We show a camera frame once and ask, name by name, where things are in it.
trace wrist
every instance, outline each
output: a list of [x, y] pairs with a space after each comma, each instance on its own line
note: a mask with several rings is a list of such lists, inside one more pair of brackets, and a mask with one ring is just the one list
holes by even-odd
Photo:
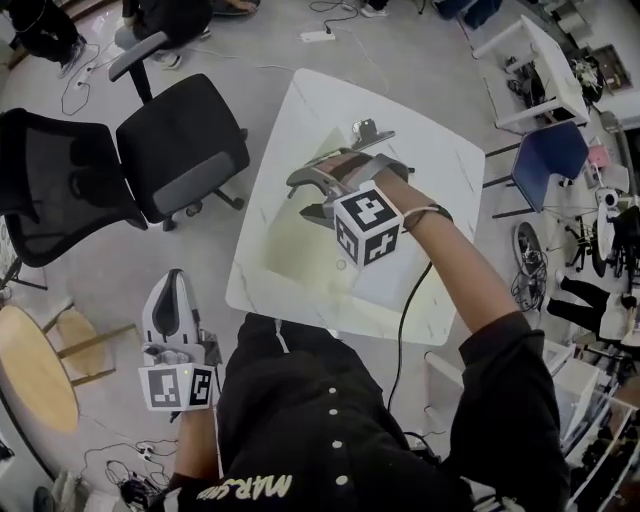
[[403, 215], [414, 208], [435, 204], [433, 199], [413, 188], [393, 171], [386, 169], [381, 171], [374, 181]]

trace chair seat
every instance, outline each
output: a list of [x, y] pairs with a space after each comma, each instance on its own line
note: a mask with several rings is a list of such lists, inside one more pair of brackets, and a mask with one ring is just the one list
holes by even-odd
[[219, 187], [249, 165], [244, 137], [211, 81], [194, 75], [145, 104], [116, 130], [125, 176], [149, 222], [161, 222], [153, 194], [193, 167], [224, 151], [231, 175], [212, 177]]

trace person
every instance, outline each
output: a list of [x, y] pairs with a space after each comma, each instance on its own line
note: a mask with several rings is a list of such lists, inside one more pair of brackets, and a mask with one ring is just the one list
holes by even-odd
[[9, 0], [6, 9], [22, 46], [31, 55], [60, 64], [64, 78], [82, 56], [86, 41], [71, 18], [52, 0]]
[[388, 3], [389, 0], [367, 0], [367, 2], [360, 8], [360, 13], [367, 18], [388, 16], [389, 13], [385, 10]]
[[[348, 181], [353, 156], [317, 166]], [[433, 205], [389, 169], [375, 182], [403, 214]], [[527, 512], [564, 510], [568, 469], [544, 333], [529, 327], [444, 212], [411, 214], [405, 225], [472, 333], [460, 348], [465, 387], [450, 456], [438, 465], [409, 450], [381, 388], [345, 343], [249, 313], [226, 368], [217, 435], [210, 409], [182, 414], [175, 472], [152, 511], [471, 511], [462, 476]]]
[[633, 338], [637, 300], [627, 293], [609, 293], [598, 286], [569, 279], [556, 271], [556, 282], [561, 290], [572, 293], [588, 306], [545, 297], [542, 308], [554, 316], [584, 327], [598, 338], [609, 343], [619, 343]]
[[209, 0], [123, 0], [124, 25], [116, 30], [114, 42], [128, 50], [156, 32], [164, 32], [170, 44], [152, 58], [165, 69], [176, 69], [182, 58], [169, 50], [198, 36], [208, 37], [212, 12]]
[[[471, 4], [473, 0], [442, 0], [432, 1], [436, 11], [440, 13], [445, 20], [451, 20], [460, 14]], [[472, 29], [485, 24], [485, 22], [498, 12], [502, 0], [477, 0], [464, 15], [464, 22]]]

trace gray tile floor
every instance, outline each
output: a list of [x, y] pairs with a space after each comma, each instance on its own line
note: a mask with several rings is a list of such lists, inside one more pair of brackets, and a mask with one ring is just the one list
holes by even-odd
[[[500, 13], [475, 33], [463, 30], [457, 21], [441, 20], [430, 6], [423, 16], [418, 16], [412, 2], [392, 0], [388, 10], [390, 16], [386, 19], [357, 18], [339, 24], [351, 33], [336, 31], [334, 42], [305, 44], [298, 41], [297, 35], [319, 29], [321, 20], [328, 16], [311, 12], [307, 2], [266, 1], [252, 18], [214, 21], [212, 37], [194, 45], [199, 50], [240, 58], [186, 50], [185, 63], [178, 71], [148, 66], [152, 88], [157, 93], [194, 73], [204, 73], [215, 83], [239, 124], [249, 129], [252, 164], [228, 186], [229, 193], [244, 197], [251, 192], [292, 76], [286, 69], [258, 66], [307, 67], [352, 80], [378, 93], [385, 92], [384, 74], [390, 85], [389, 98], [430, 117], [485, 151], [519, 140], [513, 134], [494, 128], [494, 104], [495, 108], [504, 105], [513, 109], [514, 100], [500, 72], [492, 70], [491, 63], [474, 61], [470, 46], [481, 44], [515, 21], [521, 12], [527, 12], [522, 5], [506, 0]], [[119, 14], [119, 8], [114, 7], [80, 24], [89, 42], [99, 43], [102, 49], [106, 47], [100, 62], [115, 55], [113, 45], [108, 45]], [[363, 54], [358, 41], [375, 65]], [[130, 80], [124, 78], [111, 84], [106, 69], [97, 70], [91, 77], [89, 103], [72, 119], [105, 123], [114, 130], [140, 103]], [[9, 76], [0, 98], [2, 108], [25, 107], [41, 115], [66, 118], [60, 111], [60, 96], [66, 81], [57, 80], [56, 72], [55, 65], [28, 58]], [[71, 87], [65, 95], [65, 108], [73, 110], [85, 96], [85, 89]], [[601, 131], [597, 122], [588, 129], [594, 133]], [[507, 174], [510, 164], [509, 156], [489, 161], [487, 179]], [[548, 204], [593, 203], [593, 195], [580, 180], [569, 191], [552, 187], [549, 194]], [[516, 271], [511, 234], [518, 219], [493, 221], [491, 215], [510, 207], [521, 207], [521, 201], [516, 193], [505, 192], [501, 187], [486, 191], [477, 229], [476, 245], [494, 262], [507, 283]], [[109, 226], [46, 268], [52, 288], [49, 293], [16, 288], [16, 302], [39, 321], [50, 317], [57, 305], [73, 298], [77, 308], [98, 331], [131, 321], [139, 324], [152, 286], [167, 270], [179, 267], [192, 277], [203, 327], [218, 334], [223, 358], [228, 360], [244, 316], [230, 309], [224, 300], [242, 219], [242, 213], [232, 211], [215, 198], [208, 198], [201, 214], [191, 219], [179, 218], [179, 229], [170, 234], [163, 233], [159, 226], [152, 226], [146, 232], [125, 223]], [[528, 216], [527, 220], [539, 230], [541, 238], [546, 238], [544, 242], [562, 242], [562, 233], [550, 216]], [[552, 253], [552, 270], [564, 266], [564, 257], [562, 251]], [[548, 337], [561, 339], [566, 335], [566, 323], [546, 317], [541, 320]], [[540, 319], [533, 315], [531, 321], [536, 325]], [[457, 319], [448, 344], [441, 349], [454, 364], [460, 364], [456, 349], [466, 336], [466, 329]], [[358, 336], [347, 336], [345, 341], [358, 351], [386, 395], [396, 371], [395, 344]], [[125, 337], [112, 343], [110, 348], [117, 373], [78, 388], [81, 417], [72, 435], [40, 425], [15, 396], [10, 396], [25, 431], [54, 469], [79, 471], [84, 466], [83, 453], [90, 448], [145, 439], [175, 439], [177, 426], [170, 425], [165, 414], [148, 412], [142, 402], [136, 370], [141, 364], [139, 340], [134, 336]], [[424, 351], [423, 346], [406, 344], [403, 375], [393, 409], [402, 427], [414, 431], [425, 431]], [[0, 384], [11, 395], [4, 375], [0, 375]], [[163, 448], [171, 451], [171, 445]], [[110, 493], [116, 489], [104, 476], [104, 464], [109, 459], [122, 460], [132, 470], [144, 473], [159, 469], [151, 464], [145, 467], [127, 447], [89, 454], [89, 468], [84, 476], [90, 484]], [[170, 458], [166, 462], [170, 467]]]

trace bracelet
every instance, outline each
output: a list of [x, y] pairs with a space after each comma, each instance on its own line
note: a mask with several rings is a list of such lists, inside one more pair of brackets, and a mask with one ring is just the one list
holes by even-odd
[[449, 219], [453, 222], [453, 217], [447, 211], [446, 208], [440, 206], [439, 204], [432, 204], [429, 206], [419, 206], [418, 208], [412, 208], [404, 214], [404, 229], [407, 231], [411, 231], [415, 228], [422, 218], [429, 212], [434, 212], [439, 215], [442, 215], [444, 218]]

